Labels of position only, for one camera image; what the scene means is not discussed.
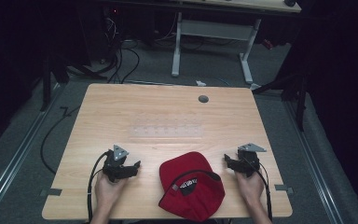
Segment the grey tape strip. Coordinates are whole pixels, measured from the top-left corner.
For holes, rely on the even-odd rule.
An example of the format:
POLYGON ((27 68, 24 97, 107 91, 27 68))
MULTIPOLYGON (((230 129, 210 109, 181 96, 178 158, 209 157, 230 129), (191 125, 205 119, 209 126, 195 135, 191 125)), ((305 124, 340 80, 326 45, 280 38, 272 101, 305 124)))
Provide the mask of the grey tape strip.
POLYGON ((49 195, 52 196, 60 196, 62 194, 61 189, 42 189, 39 193, 41 197, 47 197, 49 195))
POLYGON ((288 195, 294 194, 294 190, 287 185, 275 185, 277 191, 285 191, 288 195))

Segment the metal floor rail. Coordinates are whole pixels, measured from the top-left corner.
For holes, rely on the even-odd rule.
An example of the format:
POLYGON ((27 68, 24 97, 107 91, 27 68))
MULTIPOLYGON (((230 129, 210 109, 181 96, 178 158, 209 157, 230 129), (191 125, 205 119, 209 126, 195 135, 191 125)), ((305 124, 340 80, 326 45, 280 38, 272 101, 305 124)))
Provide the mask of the metal floor rail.
POLYGON ((33 123, 25 133, 21 143, 17 147, 15 153, 12 155, 11 160, 5 167, 5 170, 0 174, 0 202, 5 196, 7 189, 15 178, 17 172, 20 170, 25 158, 27 157, 31 145, 34 142, 37 132, 40 130, 42 123, 44 122, 48 112, 52 105, 59 98, 65 88, 64 84, 55 84, 52 89, 52 99, 44 107, 43 110, 39 110, 37 116, 33 120, 33 123))
POLYGON ((328 187, 321 169, 311 151, 310 144, 303 131, 298 128, 296 123, 296 112, 291 103, 283 102, 286 113, 295 128, 296 136, 300 142, 300 148, 304 154, 305 161, 310 170, 310 176, 318 192, 319 198, 324 206, 331 224, 344 224, 342 216, 337 208, 336 202, 333 198, 330 188, 328 187))

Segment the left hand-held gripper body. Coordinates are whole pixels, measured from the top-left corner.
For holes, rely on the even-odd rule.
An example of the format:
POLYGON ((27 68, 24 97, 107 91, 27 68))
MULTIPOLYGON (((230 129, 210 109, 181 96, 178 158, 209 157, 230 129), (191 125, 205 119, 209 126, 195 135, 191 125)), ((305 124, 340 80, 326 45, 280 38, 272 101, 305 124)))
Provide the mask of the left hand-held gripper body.
POLYGON ((129 152, 124 148, 114 145, 112 149, 106 152, 107 158, 103 164, 103 173, 108 176, 108 179, 117 183, 120 179, 128 178, 124 162, 129 155, 129 152))

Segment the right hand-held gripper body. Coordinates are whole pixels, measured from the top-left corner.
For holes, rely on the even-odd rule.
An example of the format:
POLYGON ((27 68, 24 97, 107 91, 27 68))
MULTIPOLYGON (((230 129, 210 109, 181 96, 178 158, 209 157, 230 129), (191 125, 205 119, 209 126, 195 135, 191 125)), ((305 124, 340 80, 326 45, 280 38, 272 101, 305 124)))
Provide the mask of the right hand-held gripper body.
POLYGON ((241 173, 246 174, 247 177, 260 169, 260 161, 257 157, 258 152, 266 152, 266 150, 254 143, 238 147, 238 158, 243 164, 241 173))

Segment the white-framed wooden desk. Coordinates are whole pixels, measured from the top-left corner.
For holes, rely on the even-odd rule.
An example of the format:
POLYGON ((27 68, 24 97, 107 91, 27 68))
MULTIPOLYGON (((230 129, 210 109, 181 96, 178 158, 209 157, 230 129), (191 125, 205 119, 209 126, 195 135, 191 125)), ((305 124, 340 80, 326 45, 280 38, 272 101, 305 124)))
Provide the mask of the white-framed wooden desk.
MULTIPOLYGON (((301 6, 296 2, 293 7, 289 7, 284 0, 170 0, 176 7, 200 6, 217 7, 223 9, 248 9, 251 12, 277 12, 283 14, 299 14, 301 6)), ((181 62, 181 40, 183 35, 211 37, 219 39, 239 40, 247 43, 244 52, 239 54, 241 69, 245 82, 253 84, 253 78, 248 63, 252 46, 255 42, 262 19, 256 16, 246 24, 228 21, 212 21, 211 19, 184 19, 183 13, 176 14, 176 35, 175 49, 172 58, 172 76, 178 77, 180 74, 181 62)))

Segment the person's left hand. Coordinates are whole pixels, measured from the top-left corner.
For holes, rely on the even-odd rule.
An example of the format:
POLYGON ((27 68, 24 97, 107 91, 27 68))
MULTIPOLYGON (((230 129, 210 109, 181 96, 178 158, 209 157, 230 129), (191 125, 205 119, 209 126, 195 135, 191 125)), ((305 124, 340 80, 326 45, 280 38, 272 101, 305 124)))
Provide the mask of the person's left hand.
POLYGON ((99 173, 95 185, 97 204, 100 206, 113 206, 117 202, 126 183, 127 179, 111 182, 107 175, 99 173))

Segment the red baseball cap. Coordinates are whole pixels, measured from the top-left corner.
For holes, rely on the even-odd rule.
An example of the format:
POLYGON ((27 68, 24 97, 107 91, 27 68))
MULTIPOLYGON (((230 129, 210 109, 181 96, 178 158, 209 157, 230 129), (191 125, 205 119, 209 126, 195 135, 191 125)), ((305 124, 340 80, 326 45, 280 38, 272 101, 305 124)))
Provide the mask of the red baseball cap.
POLYGON ((158 206, 192 221, 210 218, 226 195, 221 177, 199 152, 188 152, 163 162, 159 178, 164 194, 158 206))

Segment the clear tape patch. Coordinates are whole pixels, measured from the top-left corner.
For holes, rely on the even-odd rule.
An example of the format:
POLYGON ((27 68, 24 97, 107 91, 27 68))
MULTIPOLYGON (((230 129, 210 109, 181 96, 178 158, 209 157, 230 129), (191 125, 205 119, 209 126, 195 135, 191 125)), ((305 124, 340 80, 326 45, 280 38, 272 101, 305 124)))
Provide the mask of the clear tape patch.
POLYGON ((200 137, 203 136, 203 127, 198 124, 143 124, 130 127, 130 134, 140 138, 200 137))

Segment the person's right hand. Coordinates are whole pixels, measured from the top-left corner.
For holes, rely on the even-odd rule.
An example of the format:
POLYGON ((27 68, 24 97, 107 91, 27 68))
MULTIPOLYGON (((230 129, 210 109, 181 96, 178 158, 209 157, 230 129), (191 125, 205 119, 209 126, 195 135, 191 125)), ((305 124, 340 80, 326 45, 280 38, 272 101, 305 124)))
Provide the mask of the person's right hand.
POLYGON ((264 182, 257 173, 246 177, 242 173, 235 173, 241 197, 250 206, 260 205, 260 197, 264 190, 264 182))

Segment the black metal stand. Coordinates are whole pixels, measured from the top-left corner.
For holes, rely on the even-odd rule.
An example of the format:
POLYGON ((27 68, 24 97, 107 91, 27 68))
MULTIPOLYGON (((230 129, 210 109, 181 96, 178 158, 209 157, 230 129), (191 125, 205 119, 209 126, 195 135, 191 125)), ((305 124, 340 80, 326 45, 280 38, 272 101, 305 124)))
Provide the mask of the black metal stand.
POLYGON ((95 79, 104 79, 97 72, 93 72, 85 66, 75 63, 60 54, 47 53, 43 60, 43 104, 42 111, 46 111, 51 102, 51 76, 54 76, 59 84, 67 84, 69 76, 67 75, 66 68, 68 66, 74 67, 82 74, 95 79))
POLYGON ((307 75, 293 73, 285 77, 277 77, 274 81, 252 90, 253 94, 264 91, 282 89, 281 99, 283 101, 296 100, 295 122, 297 128, 303 132, 303 118, 306 109, 307 75))

